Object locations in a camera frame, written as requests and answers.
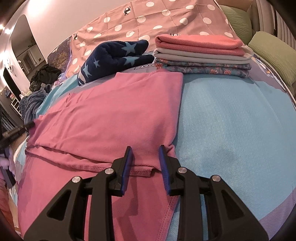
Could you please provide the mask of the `navy star fleece garment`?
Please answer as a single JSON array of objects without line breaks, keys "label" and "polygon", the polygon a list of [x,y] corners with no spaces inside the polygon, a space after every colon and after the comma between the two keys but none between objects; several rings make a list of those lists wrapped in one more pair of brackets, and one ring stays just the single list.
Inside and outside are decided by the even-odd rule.
[{"label": "navy star fleece garment", "polygon": [[154,56],[145,54],[148,46],[147,40],[108,41],[99,44],[80,68],[77,75],[78,85],[153,63]]}]

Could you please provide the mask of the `tan cushion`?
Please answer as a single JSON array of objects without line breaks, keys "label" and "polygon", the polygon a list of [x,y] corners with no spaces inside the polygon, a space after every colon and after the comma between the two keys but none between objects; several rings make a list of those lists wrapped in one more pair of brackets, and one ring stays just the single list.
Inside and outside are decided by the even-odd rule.
[{"label": "tan cushion", "polygon": [[253,3],[253,0],[217,0],[217,3],[229,6],[243,11],[247,11]]}]

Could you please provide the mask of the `folded floral garment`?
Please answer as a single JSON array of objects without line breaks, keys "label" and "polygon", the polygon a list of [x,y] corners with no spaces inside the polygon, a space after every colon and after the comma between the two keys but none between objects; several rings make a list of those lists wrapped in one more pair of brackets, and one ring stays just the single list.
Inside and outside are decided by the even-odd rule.
[{"label": "folded floral garment", "polygon": [[232,75],[247,78],[251,70],[251,64],[218,64],[218,63],[195,63],[184,61],[172,61],[156,58],[154,61],[156,68],[164,68],[171,72],[183,74],[214,74]]}]

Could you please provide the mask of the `folded coral pink garment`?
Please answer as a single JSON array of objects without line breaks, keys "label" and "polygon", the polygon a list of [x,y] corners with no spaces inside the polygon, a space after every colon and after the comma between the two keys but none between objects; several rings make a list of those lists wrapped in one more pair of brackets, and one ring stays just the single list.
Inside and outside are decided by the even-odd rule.
[{"label": "folded coral pink garment", "polygon": [[222,35],[175,35],[156,36],[158,48],[178,50],[192,53],[243,56],[243,42]]}]

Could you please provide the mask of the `blue knit clothes pile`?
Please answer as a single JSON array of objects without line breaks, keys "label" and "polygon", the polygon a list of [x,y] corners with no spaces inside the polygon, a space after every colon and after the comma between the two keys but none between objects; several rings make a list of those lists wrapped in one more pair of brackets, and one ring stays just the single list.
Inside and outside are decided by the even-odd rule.
[{"label": "blue knit clothes pile", "polygon": [[52,85],[47,84],[40,90],[32,92],[28,96],[24,96],[20,100],[20,112],[24,124],[30,123],[36,118],[36,113],[40,105],[43,103],[44,99],[52,90]]}]

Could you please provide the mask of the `green pillow near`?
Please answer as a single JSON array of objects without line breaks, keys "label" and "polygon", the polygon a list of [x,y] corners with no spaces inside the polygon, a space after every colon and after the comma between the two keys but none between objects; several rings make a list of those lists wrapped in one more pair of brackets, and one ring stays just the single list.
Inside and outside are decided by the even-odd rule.
[{"label": "green pillow near", "polygon": [[263,31],[255,33],[248,44],[271,64],[289,87],[295,83],[295,50],[277,37]]}]

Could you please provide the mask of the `pink polka dot sheet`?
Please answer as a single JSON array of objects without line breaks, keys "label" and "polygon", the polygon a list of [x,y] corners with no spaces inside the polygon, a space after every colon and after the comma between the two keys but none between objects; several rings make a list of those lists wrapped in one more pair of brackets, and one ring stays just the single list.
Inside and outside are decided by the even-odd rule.
[{"label": "pink polka dot sheet", "polygon": [[147,40],[148,50],[152,51],[155,37],[161,34],[238,38],[215,1],[132,1],[104,13],[73,34],[66,76],[78,73],[100,43]]}]

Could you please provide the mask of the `green pillow far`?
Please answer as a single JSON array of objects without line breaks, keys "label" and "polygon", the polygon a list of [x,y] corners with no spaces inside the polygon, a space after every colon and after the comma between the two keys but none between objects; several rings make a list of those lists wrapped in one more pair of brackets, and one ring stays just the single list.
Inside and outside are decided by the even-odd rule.
[{"label": "green pillow far", "polygon": [[248,45],[253,37],[251,20],[248,13],[231,6],[220,5],[220,7],[236,35],[245,45]]}]

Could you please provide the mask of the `dark patterned headboard pillow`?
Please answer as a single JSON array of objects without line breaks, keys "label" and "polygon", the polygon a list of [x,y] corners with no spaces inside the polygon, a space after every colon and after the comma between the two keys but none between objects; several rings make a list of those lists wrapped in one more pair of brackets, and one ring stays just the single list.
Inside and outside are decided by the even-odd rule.
[{"label": "dark patterned headboard pillow", "polygon": [[71,38],[65,39],[59,46],[57,46],[47,57],[47,63],[61,72],[65,72],[71,57]]}]

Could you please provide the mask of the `blue geometric bed blanket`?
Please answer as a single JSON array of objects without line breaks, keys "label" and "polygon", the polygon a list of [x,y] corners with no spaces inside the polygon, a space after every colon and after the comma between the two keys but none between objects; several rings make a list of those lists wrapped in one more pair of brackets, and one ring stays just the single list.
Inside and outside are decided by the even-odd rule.
[{"label": "blue geometric bed blanket", "polygon": [[[295,205],[295,107],[263,64],[251,65],[249,78],[183,75],[174,155],[196,174],[220,175],[273,237]],[[38,118],[80,87],[68,78]],[[178,217],[177,202],[165,240],[176,238]]]}]

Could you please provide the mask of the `green pillow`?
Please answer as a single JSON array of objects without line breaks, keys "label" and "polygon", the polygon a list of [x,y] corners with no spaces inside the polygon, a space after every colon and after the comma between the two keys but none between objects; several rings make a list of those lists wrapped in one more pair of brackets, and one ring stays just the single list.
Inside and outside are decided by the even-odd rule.
[{"label": "green pillow", "polygon": [[220,5],[220,7],[236,35],[245,45],[248,45],[253,37],[251,20],[248,13],[231,6]]},{"label": "green pillow", "polygon": [[263,31],[255,33],[248,44],[271,64],[289,87],[295,83],[295,50],[277,37]]}]

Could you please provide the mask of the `black clothes pile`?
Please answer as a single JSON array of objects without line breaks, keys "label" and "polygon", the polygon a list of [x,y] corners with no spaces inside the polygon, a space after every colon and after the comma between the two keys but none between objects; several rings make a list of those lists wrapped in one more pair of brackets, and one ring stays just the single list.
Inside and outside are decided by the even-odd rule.
[{"label": "black clothes pile", "polygon": [[41,89],[42,84],[53,84],[62,71],[49,64],[43,65],[30,79],[29,90],[35,92]]}]

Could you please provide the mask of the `folded white garment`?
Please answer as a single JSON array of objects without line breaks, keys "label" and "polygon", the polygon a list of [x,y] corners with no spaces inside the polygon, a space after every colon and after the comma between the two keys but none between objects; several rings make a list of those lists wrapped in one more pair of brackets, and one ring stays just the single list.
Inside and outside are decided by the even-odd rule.
[{"label": "folded white garment", "polygon": [[240,48],[243,50],[243,56],[202,54],[186,51],[170,50],[165,48],[156,48],[154,56],[159,59],[171,61],[184,61],[194,63],[216,63],[216,64],[249,64],[254,52],[247,46]]}]

